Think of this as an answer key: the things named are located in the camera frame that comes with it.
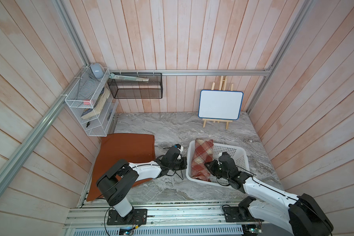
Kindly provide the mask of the white plastic basket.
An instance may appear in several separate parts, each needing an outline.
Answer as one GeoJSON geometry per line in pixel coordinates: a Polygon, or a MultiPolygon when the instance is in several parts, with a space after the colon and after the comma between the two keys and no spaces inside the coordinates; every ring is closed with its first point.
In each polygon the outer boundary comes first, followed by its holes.
{"type": "MultiPolygon", "coordinates": [[[[193,140],[189,143],[189,148],[187,151],[186,176],[190,181],[197,182],[199,184],[207,184],[207,185],[212,185],[212,186],[217,186],[217,187],[231,188],[228,185],[229,183],[226,179],[224,179],[224,178],[217,179],[213,175],[210,175],[209,182],[202,181],[199,179],[194,179],[191,176],[191,174],[192,174],[191,161],[194,156],[194,152],[195,152],[195,140],[193,140]]],[[[248,157],[247,157],[246,151],[243,148],[237,147],[237,146],[226,145],[226,144],[213,143],[212,157],[214,160],[219,160],[219,156],[223,152],[227,152],[233,158],[236,166],[238,166],[240,168],[240,170],[245,169],[247,171],[250,171],[248,157]]]]}

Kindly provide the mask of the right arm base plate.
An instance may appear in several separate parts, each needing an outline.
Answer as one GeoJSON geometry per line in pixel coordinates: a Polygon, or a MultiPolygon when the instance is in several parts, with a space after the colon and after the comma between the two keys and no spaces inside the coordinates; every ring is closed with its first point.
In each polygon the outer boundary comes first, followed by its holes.
{"type": "Polygon", "coordinates": [[[235,222],[263,222],[261,219],[256,219],[251,216],[249,210],[240,206],[223,205],[225,220],[227,223],[235,222]]]}

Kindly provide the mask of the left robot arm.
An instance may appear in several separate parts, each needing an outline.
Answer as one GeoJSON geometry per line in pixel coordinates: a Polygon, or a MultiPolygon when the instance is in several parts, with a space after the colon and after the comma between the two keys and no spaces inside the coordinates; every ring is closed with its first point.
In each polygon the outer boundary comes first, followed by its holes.
{"type": "Polygon", "coordinates": [[[133,206],[126,198],[128,192],[136,182],[147,179],[158,179],[169,176],[169,172],[183,179],[178,171],[187,168],[187,159],[183,157],[183,146],[176,144],[167,148],[165,155],[147,163],[130,163],[119,160],[96,182],[96,186],[109,206],[126,218],[133,206]]]}

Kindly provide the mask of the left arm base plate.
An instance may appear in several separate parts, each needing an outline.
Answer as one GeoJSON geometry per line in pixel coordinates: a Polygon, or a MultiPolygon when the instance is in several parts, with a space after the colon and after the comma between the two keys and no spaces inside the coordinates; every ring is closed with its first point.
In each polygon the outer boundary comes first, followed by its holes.
{"type": "Polygon", "coordinates": [[[110,208],[106,224],[112,225],[145,225],[147,223],[147,209],[133,209],[127,216],[120,216],[119,213],[110,208]]]}

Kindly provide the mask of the red plaid skirt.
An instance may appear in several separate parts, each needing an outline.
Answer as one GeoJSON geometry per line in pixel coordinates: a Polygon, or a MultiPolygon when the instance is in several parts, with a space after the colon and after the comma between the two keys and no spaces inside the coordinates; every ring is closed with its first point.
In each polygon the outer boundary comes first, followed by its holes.
{"type": "Polygon", "coordinates": [[[209,177],[211,174],[205,164],[212,161],[213,140],[196,139],[194,143],[194,154],[190,166],[190,176],[193,179],[210,182],[209,177]]]}

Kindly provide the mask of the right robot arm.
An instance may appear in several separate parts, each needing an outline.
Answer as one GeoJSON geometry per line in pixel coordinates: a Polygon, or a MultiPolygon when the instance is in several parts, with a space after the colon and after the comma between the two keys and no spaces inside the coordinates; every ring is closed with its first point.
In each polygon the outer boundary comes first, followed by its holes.
{"type": "Polygon", "coordinates": [[[237,166],[227,152],[205,163],[205,167],[218,179],[225,179],[233,189],[247,194],[238,206],[240,220],[263,220],[294,236],[332,234],[332,223],[310,195],[288,193],[263,183],[252,172],[237,166]]]}

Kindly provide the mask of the rust brown skirt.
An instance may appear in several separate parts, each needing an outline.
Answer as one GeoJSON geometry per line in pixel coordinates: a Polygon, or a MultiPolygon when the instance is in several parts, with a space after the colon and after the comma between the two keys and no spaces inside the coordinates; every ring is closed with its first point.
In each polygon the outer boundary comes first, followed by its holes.
{"type": "Polygon", "coordinates": [[[100,198],[96,186],[98,179],[119,160],[146,163],[156,159],[155,137],[149,134],[114,133],[102,138],[100,152],[96,158],[87,201],[100,198]]]}

